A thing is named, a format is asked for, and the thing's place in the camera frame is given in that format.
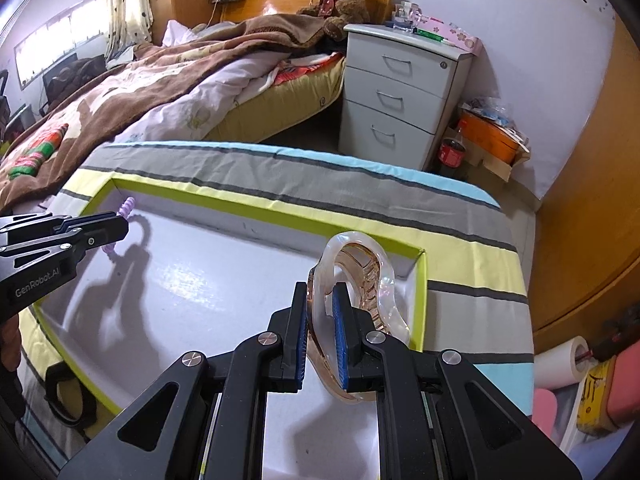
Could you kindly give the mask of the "person's left hand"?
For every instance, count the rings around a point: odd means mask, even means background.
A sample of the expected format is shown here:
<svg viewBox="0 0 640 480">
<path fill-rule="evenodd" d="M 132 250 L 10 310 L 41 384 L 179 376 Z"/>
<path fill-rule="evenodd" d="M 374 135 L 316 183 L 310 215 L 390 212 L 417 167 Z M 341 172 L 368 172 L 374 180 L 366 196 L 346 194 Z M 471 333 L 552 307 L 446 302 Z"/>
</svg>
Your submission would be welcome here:
<svg viewBox="0 0 640 480">
<path fill-rule="evenodd" d="M 9 372 L 15 372 L 21 362 L 22 336 L 20 318 L 14 315 L 1 325 L 1 364 Z"/>
</svg>

